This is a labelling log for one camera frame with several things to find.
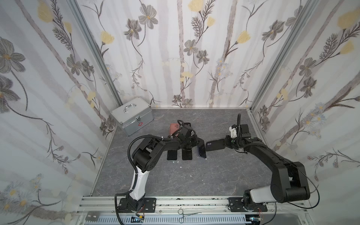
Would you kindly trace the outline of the pink phone case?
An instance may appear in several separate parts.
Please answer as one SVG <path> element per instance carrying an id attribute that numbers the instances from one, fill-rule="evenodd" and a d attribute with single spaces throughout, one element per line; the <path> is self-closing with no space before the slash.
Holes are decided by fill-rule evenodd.
<path id="1" fill-rule="evenodd" d="M 170 129 L 169 129 L 169 134 L 173 135 L 173 133 L 176 132 L 179 128 L 181 128 L 181 126 L 178 123 L 171 123 Z"/>

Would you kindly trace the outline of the phone with black screen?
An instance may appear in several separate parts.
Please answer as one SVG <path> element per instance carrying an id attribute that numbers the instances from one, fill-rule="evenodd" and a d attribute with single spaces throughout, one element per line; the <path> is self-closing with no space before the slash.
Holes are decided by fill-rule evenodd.
<path id="1" fill-rule="evenodd" d="M 167 152 L 167 160 L 169 160 L 169 161 L 176 161 L 177 156 L 178 156 L 178 151 L 177 150 L 169 150 Z"/>

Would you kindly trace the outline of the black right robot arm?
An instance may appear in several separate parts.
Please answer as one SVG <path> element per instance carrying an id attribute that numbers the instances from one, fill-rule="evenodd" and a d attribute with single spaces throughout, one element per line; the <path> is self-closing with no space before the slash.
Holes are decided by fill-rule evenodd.
<path id="1" fill-rule="evenodd" d="M 250 153 L 263 162 L 272 172 L 269 186 L 249 190 L 252 203 L 287 203 L 310 198 L 310 190 L 305 167 L 300 162 L 292 162 L 265 145 L 257 137 L 226 136 L 226 147 Z"/>

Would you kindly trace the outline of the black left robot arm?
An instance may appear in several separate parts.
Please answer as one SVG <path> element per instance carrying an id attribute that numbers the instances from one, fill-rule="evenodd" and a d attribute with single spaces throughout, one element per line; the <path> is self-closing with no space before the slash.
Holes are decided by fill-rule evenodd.
<path id="1" fill-rule="evenodd" d="M 125 196 L 135 203 L 145 196 L 145 187 L 149 173 L 155 168 L 163 152 L 182 150 L 191 152 L 193 148 L 205 150 L 204 140 L 199 138 L 190 123 L 180 125 L 168 137 L 144 135 L 134 139 L 127 148 L 127 157 L 134 170 L 129 191 L 117 193 L 114 198 Z"/>

